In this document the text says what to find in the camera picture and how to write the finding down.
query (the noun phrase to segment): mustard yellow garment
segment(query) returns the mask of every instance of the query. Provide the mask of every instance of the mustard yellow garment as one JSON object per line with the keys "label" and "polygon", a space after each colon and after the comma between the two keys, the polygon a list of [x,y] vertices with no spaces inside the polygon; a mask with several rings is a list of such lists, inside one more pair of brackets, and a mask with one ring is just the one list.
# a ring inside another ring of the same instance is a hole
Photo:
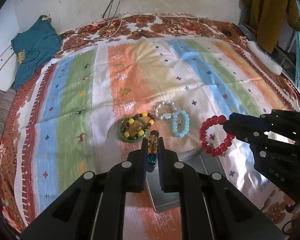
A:
{"label": "mustard yellow garment", "polygon": [[288,24],[300,30],[299,12],[296,0],[242,0],[251,6],[248,24],[257,31],[257,43],[271,53],[277,45],[285,12]]}

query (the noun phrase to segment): yellow and black beaded bracelet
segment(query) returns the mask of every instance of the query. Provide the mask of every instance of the yellow and black beaded bracelet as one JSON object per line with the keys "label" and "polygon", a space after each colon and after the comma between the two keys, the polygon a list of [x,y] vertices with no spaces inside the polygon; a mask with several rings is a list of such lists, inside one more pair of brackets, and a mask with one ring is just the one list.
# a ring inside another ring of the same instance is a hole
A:
{"label": "yellow and black beaded bracelet", "polygon": [[128,140],[136,140],[138,139],[140,136],[143,136],[145,134],[145,132],[150,128],[151,125],[154,124],[155,118],[153,115],[151,115],[150,113],[142,113],[142,114],[136,114],[134,117],[130,118],[125,125],[126,126],[130,126],[131,124],[134,123],[134,120],[138,119],[139,117],[150,117],[149,122],[146,124],[146,126],[139,130],[135,136],[131,136],[130,133],[127,131],[127,129],[123,128],[123,135],[125,138],[127,138]]}

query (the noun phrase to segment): blue stripe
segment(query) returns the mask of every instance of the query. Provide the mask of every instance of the blue stripe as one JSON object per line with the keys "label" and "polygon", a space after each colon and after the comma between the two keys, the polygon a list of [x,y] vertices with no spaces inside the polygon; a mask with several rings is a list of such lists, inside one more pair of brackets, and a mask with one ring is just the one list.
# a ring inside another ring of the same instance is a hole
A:
{"label": "blue stripe", "polygon": [[[221,109],[222,114],[225,115],[227,119],[229,119],[229,115],[232,114],[232,107],[237,109],[239,114],[248,114],[242,107],[236,95],[231,91],[218,73],[214,71],[214,67],[208,64],[198,51],[195,51],[194,48],[188,46],[182,39],[168,40],[165,42],[170,44],[178,54],[179,58],[190,65],[200,80],[205,85],[209,86],[213,98]],[[223,98],[223,95],[225,94],[228,95],[227,99]],[[259,190],[262,191],[266,186],[266,183],[262,181],[265,178],[262,178],[261,174],[253,168],[254,158],[249,144],[243,142],[241,152],[246,155],[246,167],[249,173],[252,173],[256,177]]]}
{"label": "blue stripe", "polygon": [[57,117],[60,114],[63,91],[73,60],[74,57],[69,57],[57,65],[47,91],[45,105],[42,107],[36,160],[40,212],[59,196]]}

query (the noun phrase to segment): green bangle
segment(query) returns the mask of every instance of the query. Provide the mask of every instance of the green bangle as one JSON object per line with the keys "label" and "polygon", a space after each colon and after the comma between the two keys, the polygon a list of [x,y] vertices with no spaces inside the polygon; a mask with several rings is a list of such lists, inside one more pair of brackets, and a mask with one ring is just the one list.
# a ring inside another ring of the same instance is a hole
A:
{"label": "green bangle", "polygon": [[[125,137],[122,135],[122,133],[121,133],[121,127],[122,127],[122,125],[123,125],[124,123],[126,123],[130,118],[133,118],[133,117],[127,117],[127,118],[123,119],[123,120],[120,122],[120,124],[119,124],[119,126],[118,126],[118,134],[119,134],[119,137],[120,137],[120,139],[121,139],[122,141],[127,142],[127,143],[136,143],[136,142],[141,141],[141,140],[144,138],[144,136],[146,135],[146,133],[144,133],[143,136],[139,136],[139,138],[136,139],[136,140],[128,140],[128,139],[125,138]],[[146,127],[146,123],[145,123],[142,119],[137,118],[136,120],[138,120],[139,122],[141,122],[141,123],[143,124],[143,126]]]}

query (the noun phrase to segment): red beaded bracelet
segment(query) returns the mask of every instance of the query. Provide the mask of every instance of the red beaded bracelet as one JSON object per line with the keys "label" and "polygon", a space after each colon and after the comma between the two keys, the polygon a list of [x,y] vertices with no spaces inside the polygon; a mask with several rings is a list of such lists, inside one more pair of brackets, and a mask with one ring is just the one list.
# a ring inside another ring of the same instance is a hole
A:
{"label": "red beaded bracelet", "polygon": [[213,157],[216,157],[217,155],[222,155],[222,153],[225,152],[228,149],[228,147],[232,145],[232,140],[235,138],[235,136],[227,133],[226,139],[224,139],[223,143],[221,143],[219,147],[212,149],[210,146],[208,146],[208,143],[206,141],[207,130],[209,127],[215,124],[223,125],[226,122],[226,120],[227,118],[224,115],[214,115],[213,117],[208,118],[205,122],[203,122],[200,128],[199,139],[202,140],[201,147],[205,149],[206,153],[212,155]]}

